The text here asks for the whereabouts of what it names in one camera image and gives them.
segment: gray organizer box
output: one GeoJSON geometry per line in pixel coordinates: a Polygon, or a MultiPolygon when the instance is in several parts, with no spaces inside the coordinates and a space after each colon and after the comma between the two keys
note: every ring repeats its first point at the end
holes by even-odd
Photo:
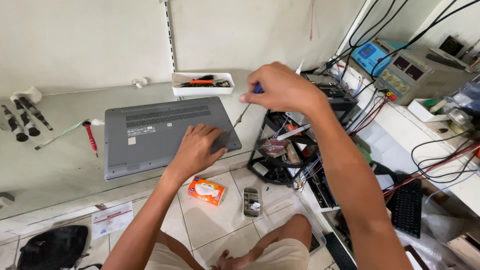
{"type": "Polygon", "coordinates": [[[260,208],[255,211],[250,208],[254,202],[260,203],[260,191],[256,187],[246,187],[243,189],[243,208],[241,217],[245,220],[254,220],[260,217],[260,208]]]}

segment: blue screwdriver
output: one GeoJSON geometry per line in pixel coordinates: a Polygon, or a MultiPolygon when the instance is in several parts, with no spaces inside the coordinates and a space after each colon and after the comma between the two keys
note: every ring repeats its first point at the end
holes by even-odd
{"type": "MultiPolygon", "coordinates": [[[[261,84],[257,84],[257,86],[255,86],[255,89],[253,90],[253,92],[255,94],[261,94],[263,93],[263,88],[262,88],[262,85],[261,84]]],[[[237,119],[237,121],[235,122],[235,125],[233,125],[233,128],[235,128],[237,126],[238,123],[241,122],[241,118],[243,117],[243,115],[245,114],[245,112],[247,111],[248,107],[250,106],[250,103],[247,105],[247,107],[245,108],[245,110],[243,110],[243,112],[241,113],[240,117],[237,119]]]]}

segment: white wall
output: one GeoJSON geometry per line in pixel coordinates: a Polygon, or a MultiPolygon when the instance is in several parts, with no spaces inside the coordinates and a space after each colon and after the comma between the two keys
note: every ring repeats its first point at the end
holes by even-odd
{"type": "Polygon", "coordinates": [[[157,0],[0,0],[0,97],[171,79],[157,0]]]}
{"type": "Polygon", "coordinates": [[[172,26],[180,71],[253,71],[281,61],[303,70],[340,46],[363,0],[317,0],[310,42],[311,0],[173,0],[172,26]]]}
{"type": "MultiPolygon", "coordinates": [[[[437,8],[425,20],[417,33],[415,33],[415,36],[427,28],[451,2],[451,0],[442,0],[437,8]]],[[[470,2],[471,0],[459,0],[444,15],[470,2]]],[[[434,26],[422,38],[420,38],[417,43],[438,48],[449,35],[458,35],[458,41],[465,45],[464,49],[460,52],[460,54],[462,54],[468,47],[472,46],[480,39],[479,14],[480,3],[475,3],[434,26]]],[[[478,53],[479,50],[480,44],[474,48],[470,55],[478,53]]]]}
{"type": "MultiPolygon", "coordinates": [[[[378,37],[394,41],[408,41],[441,1],[442,0],[409,0],[398,15],[378,34],[378,37]]],[[[370,1],[367,10],[374,2],[375,0],[370,1]]],[[[404,0],[396,0],[387,17],[362,40],[370,38],[378,29],[380,29],[381,26],[392,18],[393,14],[404,2],[404,0]]],[[[379,0],[377,2],[365,22],[354,35],[352,39],[353,44],[363,35],[363,33],[365,33],[365,31],[380,21],[391,4],[391,0],[379,0]]]]}

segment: laptop vent grille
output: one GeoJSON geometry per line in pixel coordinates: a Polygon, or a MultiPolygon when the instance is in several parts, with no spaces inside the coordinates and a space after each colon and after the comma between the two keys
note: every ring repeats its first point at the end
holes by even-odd
{"type": "Polygon", "coordinates": [[[127,166],[127,171],[128,172],[138,170],[138,169],[140,169],[140,164],[128,165],[127,166]]]}
{"type": "Polygon", "coordinates": [[[146,115],[158,115],[160,113],[163,113],[164,111],[127,116],[127,128],[143,126],[143,125],[158,124],[158,123],[166,123],[166,122],[172,122],[172,121],[176,121],[176,120],[182,120],[182,119],[212,115],[210,110],[208,110],[208,106],[192,107],[192,108],[178,109],[178,110],[172,110],[172,111],[186,111],[186,110],[189,110],[189,109],[202,108],[202,107],[205,108],[204,111],[190,112],[190,113],[170,115],[170,116],[165,116],[165,117],[156,117],[156,118],[154,118],[155,116],[152,116],[150,119],[146,119],[145,116],[146,115]],[[136,119],[135,117],[141,117],[141,118],[139,118],[140,120],[133,121],[133,119],[136,119]]]}
{"type": "Polygon", "coordinates": [[[176,109],[176,110],[164,110],[164,111],[157,111],[157,112],[151,112],[151,113],[130,115],[130,116],[127,116],[127,122],[161,117],[161,116],[170,116],[170,115],[176,115],[176,114],[182,114],[182,113],[188,113],[188,112],[194,112],[194,111],[201,111],[201,110],[208,110],[208,106],[203,105],[203,106],[176,109]]]}

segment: black bag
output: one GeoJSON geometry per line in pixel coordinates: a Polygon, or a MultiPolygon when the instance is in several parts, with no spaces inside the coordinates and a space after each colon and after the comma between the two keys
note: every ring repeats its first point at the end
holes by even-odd
{"type": "Polygon", "coordinates": [[[20,248],[17,269],[70,269],[82,255],[87,236],[88,227],[79,225],[60,227],[34,236],[20,248]]]}

